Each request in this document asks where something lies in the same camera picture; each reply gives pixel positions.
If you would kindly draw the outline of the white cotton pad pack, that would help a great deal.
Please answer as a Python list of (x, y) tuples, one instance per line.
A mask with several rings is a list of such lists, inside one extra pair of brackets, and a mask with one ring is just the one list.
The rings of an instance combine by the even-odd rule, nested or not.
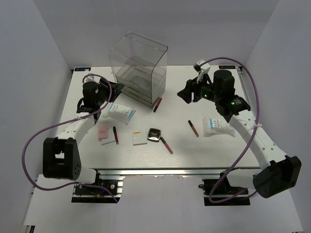
[(128, 125), (135, 113), (136, 110), (131, 107), (112, 102), (109, 103), (108, 106), (104, 108), (104, 110), (101, 113), (101, 117), (102, 118), (110, 117), (124, 123), (125, 125)]
[(236, 136), (235, 129), (224, 119), (203, 117), (203, 134), (204, 137), (214, 135), (230, 135)]

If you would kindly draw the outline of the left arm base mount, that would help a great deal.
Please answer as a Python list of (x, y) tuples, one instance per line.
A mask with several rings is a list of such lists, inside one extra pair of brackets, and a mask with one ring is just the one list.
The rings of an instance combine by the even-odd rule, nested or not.
[(88, 187), (82, 184), (74, 186), (72, 203), (113, 203), (116, 204), (122, 194), (122, 178), (102, 178), (100, 177), (93, 185), (98, 187)]

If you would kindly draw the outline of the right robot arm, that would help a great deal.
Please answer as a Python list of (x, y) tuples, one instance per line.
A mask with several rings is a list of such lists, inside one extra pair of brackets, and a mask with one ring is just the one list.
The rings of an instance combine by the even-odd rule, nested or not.
[(301, 161), (297, 156), (288, 156), (274, 143), (256, 122), (248, 103), (236, 95), (234, 83), (228, 70), (215, 71), (213, 80), (202, 72), (188, 80), (177, 95), (187, 104), (200, 99), (215, 103), (217, 112), (244, 139), (246, 149), (252, 151), (259, 164), (260, 169), (254, 172), (232, 165), (217, 181), (220, 189), (227, 194), (237, 187), (253, 189), (267, 199), (296, 185)]

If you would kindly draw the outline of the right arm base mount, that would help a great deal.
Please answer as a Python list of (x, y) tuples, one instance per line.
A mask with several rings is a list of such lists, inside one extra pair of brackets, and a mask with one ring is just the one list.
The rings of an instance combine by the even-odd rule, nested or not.
[[(244, 191), (241, 195), (222, 203), (212, 203), (209, 200), (209, 194), (216, 182), (224, 175), (223, 169), (200, 169), (202, 182), (198, 185), (203, 191), (204, 206), (249, 206), (250, 198), (249, 191)], [(242, 191), (241, 187), (231, 186), (225, 178), (216, 188), (212, 195), (214, 201), (229, 198), (238, 192)]]

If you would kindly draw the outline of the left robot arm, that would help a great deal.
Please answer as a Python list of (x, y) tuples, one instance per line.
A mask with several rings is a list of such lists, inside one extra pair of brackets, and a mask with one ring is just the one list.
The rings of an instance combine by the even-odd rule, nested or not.
[(96, 178), (97, 171), (82, 165), (78, 145), (86, 133), (96, 125), (101, 108), (114, 102), (120, 95), (123, 84), (108, 82), (86, 82), (83, 97), (78, 101), (75, 121), (55, 138), (43, 143), (43, 175), (46, 178), (65, 179), (86, 183), (93, 194), (102, 190), (103, 182)]

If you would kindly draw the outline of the clear acrylic drawer organizer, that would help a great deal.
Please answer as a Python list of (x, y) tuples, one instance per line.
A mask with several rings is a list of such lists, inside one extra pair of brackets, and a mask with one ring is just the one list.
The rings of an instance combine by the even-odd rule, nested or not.
[(154, 108), (165, 93), (168, 46), (129, 32), (109, 51), (115, 81), (124, 85), (122, 93)]

